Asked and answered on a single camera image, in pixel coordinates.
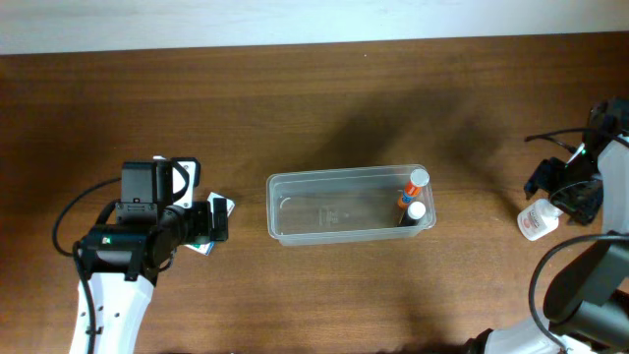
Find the black bottle white cap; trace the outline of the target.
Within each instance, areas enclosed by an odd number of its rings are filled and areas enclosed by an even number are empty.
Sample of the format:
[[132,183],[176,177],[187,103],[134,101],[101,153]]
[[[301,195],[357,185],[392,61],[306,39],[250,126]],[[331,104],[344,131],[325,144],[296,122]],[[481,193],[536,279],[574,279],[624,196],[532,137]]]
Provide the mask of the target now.
[[426,206],[422,202],[412,202],[402,214],[398,226],[416,226],[427,212]]

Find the white green medicine box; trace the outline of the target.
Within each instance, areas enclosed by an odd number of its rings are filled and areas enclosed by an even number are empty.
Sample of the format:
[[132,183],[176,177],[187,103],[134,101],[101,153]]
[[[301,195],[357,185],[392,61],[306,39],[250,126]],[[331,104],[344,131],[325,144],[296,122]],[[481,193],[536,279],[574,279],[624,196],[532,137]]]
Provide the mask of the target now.
[[193,202],[189,209],[189,230],[184,245],[208,256],[217,243],[228,240],[228,221],[234,207],[231,200],[216,193],[211,193],[205,202]]

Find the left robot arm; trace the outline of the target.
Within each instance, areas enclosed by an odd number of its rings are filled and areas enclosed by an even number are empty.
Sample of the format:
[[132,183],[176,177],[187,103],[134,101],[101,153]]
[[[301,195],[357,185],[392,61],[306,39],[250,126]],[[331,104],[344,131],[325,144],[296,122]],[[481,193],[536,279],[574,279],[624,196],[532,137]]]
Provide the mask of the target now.
[[193,157],[128,161],[117,181],[120,198],[72,247],[79,277],[73,353],[133,352],[158,277],[177,250],[229,236],[229,201],[194,198],[200,163]]

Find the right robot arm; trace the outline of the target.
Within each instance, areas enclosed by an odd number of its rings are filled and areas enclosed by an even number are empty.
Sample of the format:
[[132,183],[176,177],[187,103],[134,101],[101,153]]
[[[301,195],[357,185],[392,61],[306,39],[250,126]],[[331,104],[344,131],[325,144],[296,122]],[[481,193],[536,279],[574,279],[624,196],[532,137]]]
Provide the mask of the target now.
[[510,328],[487,329],[465,353],[625,353],[628,350],[628,101],[595,105],[571,157],[543,160],[524,186],[545,199],[518,217],[522,233],[541,238],[565,213],[600,232],[563,241],[536,265],[528,289],[529,317]]

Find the orange bottle white cap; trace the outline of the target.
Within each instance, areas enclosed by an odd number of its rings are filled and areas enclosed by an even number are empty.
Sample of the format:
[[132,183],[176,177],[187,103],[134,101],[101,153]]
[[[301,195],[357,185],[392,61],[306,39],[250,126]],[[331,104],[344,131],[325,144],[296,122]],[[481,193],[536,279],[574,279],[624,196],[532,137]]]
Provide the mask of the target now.
[[414,169],[409,176],[408,183],[402,190],[402,194],[397,201],[397,205],[401,208],[407,208],[428,183],[429,173],[421,168]]

